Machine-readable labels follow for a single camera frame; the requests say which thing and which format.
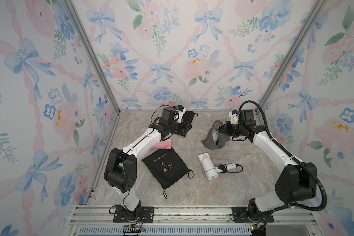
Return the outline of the grey drawstring pouch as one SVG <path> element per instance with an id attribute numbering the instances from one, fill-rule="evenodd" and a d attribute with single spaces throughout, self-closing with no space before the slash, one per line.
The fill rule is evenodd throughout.
<path id="1" fill-rule="evenodd" d="M 225 147 L 225 144 L 230 141 L 230 138 L 219 131 L 219 128 L 223 126 L 223 123 L 219 120 L 215 121 L 207 133 L 205 139 L 201 141 L 203 146 L 208 149 L 222 149 Z"/>

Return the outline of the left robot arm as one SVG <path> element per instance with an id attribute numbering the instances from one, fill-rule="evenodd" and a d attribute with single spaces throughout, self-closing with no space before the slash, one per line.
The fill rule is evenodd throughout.
<path id="1" fill-rule="evenodd" d="M 182 105 L 162 107 L 162 115 L 151 121 L 143 135 L 128 146 L 114 148 L 109 153 L 103 178 L 122 197 L 122 209 L 130 213 L 135 213 L 141 206 L 141 201 L 132 189 L 137 180 L 137 162 L 154 145 L 174 134 L 186 136 L 196 115 Z"/>

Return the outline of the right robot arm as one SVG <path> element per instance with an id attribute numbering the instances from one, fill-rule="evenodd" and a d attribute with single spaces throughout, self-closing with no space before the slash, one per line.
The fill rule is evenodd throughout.
<path id="1" fill-rule="evenodd" d="M 291 154 L 270 133 L 267 125 L 257 124 L 253 110 L 233 110 L 219 131 L 237 141 L 240 136 L 258 146 L 280 172 L 274 188 L 249 201 L 245 217 L 250 221 L 269 219 L 269 214 L 286 209 L 317 194 L 317 168 Z"/>

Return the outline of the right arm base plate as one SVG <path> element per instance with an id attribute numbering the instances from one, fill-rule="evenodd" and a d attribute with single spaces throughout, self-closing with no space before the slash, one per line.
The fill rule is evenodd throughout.
<path id="1" fill-rule="evenodd" d="M 236 223 L 273 223 L 273 216 L 268 216 L 268 212 L 259 212 L 256 209 L 248 209 L 246 206 L 231 207 L 230 219 Z"/>

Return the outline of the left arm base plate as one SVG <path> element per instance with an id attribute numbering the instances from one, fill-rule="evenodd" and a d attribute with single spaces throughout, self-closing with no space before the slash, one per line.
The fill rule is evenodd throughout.
<path id="1" fill-rule="evenodd" d="M 129 211 L 122 206 L 113 213 L 114 223 L 152 223 L 154 218 L 153 206 L 139 206 L 134 211 Z"/>

